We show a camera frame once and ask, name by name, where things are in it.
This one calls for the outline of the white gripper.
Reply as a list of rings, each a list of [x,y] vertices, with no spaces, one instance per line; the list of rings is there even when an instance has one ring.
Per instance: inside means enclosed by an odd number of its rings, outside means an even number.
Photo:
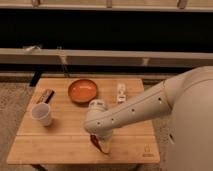
[[[111,142],[113,131],[103,131],[103,132],[98,132],[94,134],[99,140],[104,140],[108,141],[109,143]]]

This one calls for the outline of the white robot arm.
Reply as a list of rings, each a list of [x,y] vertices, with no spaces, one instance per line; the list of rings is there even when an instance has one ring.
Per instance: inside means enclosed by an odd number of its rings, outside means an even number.
[[[101,99],[92,100],[84,129],[90,134],[91,143],[103,154],[108,154],[114,129],[169,114],[171,109],[163,81],[111,109]]]

